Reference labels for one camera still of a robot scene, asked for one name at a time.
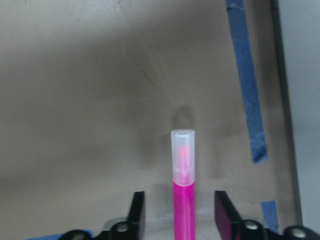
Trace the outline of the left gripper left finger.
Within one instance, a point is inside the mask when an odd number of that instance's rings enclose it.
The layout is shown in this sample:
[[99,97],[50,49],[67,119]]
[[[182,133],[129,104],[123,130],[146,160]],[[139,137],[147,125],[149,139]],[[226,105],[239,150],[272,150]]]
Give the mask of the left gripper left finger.
[[142,240],[145,232],[146,199],[145,192],[133,194],[126,220],[115,223],[110,229],[91,236],[85,230],[71,230],[64,233],[60,240]]

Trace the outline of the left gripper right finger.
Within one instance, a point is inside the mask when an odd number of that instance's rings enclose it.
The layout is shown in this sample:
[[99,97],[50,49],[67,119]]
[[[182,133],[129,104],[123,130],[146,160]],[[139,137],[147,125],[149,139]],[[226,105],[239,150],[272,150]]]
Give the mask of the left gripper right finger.
[[242,219],[225,191],[214,192],[215,224],[223,240],[318,240],[315,231],[293,225],[285,228],[283,234],[273,232],[260,222]]

